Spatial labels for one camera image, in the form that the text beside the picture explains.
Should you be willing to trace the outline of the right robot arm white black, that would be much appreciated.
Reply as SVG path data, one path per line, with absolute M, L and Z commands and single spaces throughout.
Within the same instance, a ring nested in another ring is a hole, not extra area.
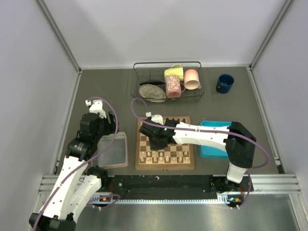
M 253 166 L 256 139 L 238 122 L 226 125 L 210 122 L 208 126 L 197 126 L 179 119 L 167 118 L 163 121 L 152 116 L 142 121 L 139 132 L 149 138 L 153 151 L 170 144 L 194 144 L 226 153 L 229 166 L 225 179 L 218 184 L 219 192 L 237 190 L 246 171 Z

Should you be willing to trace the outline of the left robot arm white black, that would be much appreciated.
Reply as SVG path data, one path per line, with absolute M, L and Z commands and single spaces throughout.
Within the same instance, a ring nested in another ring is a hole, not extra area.
M 103 136 L 116 136 L 115 112 L 101 109 L 82 116 L 77 135 L 69 142 L 62 170 L 45 204 L 32 213 L 29 224 L 35 231 L 73 231 L 82 210 L 96 191 L 109 186 L 106 170 L 88 167 L 99 156 L 98 142 Z

